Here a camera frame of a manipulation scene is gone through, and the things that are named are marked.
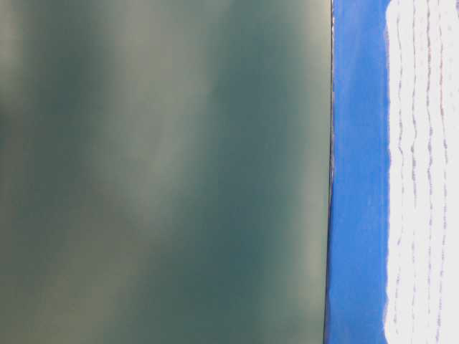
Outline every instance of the blue frame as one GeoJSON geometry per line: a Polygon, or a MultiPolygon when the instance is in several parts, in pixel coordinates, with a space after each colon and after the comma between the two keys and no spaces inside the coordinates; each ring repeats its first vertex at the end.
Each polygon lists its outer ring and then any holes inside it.
{"type": "Polygon", "coordinates": [[[389,0],[333,4],[333,151],[325,343],[385,343],[389,0]]]}

